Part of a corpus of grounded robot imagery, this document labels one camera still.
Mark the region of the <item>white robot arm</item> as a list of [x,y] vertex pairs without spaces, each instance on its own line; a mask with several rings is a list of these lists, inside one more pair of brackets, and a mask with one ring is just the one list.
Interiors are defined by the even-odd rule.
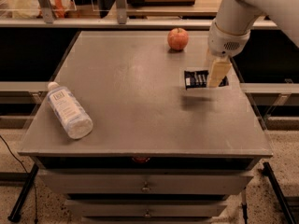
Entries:
[[221,0],[208,32],[207,86],[216,88],[228,74],[230,59],[246,46],[257,19],[266,15],[299,46],[299,0]]

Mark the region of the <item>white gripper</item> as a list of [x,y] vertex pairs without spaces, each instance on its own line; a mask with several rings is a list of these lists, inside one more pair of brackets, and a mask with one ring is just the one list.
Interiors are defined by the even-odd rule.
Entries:
[[250,32],[243,35],[231,35],[223,32],[215,20],[212,21],[208,32],[208,49],[216,58],[208,61],[207,86],[217,88],[232,67],[229,57],[239,54],[249,40]]

